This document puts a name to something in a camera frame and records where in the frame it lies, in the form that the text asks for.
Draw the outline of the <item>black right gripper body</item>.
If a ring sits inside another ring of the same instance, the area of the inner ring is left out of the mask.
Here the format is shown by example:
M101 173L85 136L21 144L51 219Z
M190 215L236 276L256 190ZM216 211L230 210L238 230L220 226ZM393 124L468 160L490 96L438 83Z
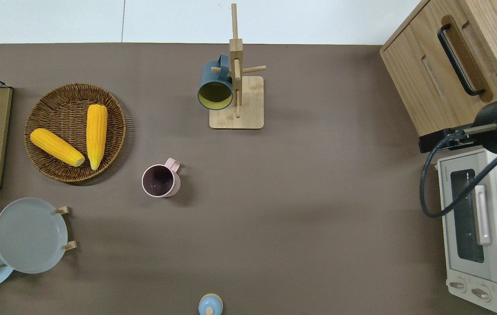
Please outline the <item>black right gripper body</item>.
M497 125L497 101L481 108L474 120L474 127ZM474 134L474 140L485 149L497 154L497 129Z

